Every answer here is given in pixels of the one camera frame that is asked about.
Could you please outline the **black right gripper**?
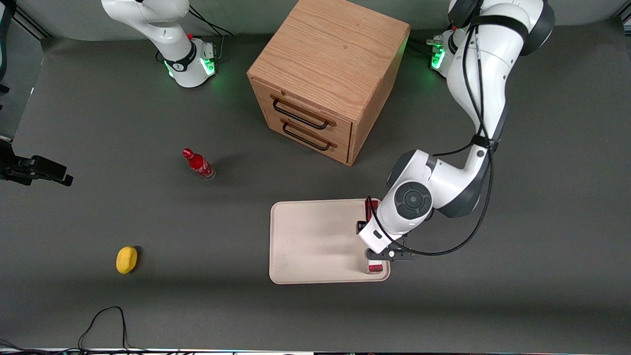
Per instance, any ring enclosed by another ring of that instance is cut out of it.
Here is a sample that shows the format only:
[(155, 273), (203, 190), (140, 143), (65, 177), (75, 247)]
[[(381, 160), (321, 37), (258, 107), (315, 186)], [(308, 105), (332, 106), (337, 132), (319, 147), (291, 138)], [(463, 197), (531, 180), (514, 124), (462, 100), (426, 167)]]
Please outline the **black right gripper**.
[(15, 155), (12, 145), (6, 141), (0, 142), (0, 179), (30, 186), (33, 179), (51, 180), (63, 186), (71, 186), (73, 177), (66, 173), (66, 166), (46, 159), (42, 156), (32, 156), (32, 163), (28, 159)]

